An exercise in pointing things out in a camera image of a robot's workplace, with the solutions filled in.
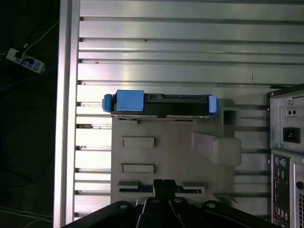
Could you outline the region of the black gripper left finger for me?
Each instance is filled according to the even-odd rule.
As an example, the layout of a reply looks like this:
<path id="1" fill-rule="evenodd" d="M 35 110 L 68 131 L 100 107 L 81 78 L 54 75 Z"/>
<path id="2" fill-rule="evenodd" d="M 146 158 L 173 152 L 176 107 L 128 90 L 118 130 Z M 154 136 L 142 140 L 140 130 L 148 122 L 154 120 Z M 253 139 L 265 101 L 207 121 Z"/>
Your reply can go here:
<path id="1" fill-rule="evenodd" d="M 155 180 L 153 197 L 143 206 L 117 201 L 74 222 L 65 228 L 165 228 L 166 197 L 163 180 Z"/>

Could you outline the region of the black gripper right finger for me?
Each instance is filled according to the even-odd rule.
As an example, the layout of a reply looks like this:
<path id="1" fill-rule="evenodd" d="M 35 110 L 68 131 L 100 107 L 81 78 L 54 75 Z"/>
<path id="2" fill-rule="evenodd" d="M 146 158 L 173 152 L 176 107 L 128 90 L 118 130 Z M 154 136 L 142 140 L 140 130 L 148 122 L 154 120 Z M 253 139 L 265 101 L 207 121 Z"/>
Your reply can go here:
<path id="1" fill-rule="evenodd" d="M 208 200 L 201 207 L 191 205 L 175 195 L 174 180 L 166 180 L 164 201 L 169 206 L 166 213 L 168 228 L 277 228 L 267 220 L 253 216 L 221 202 Z"/>

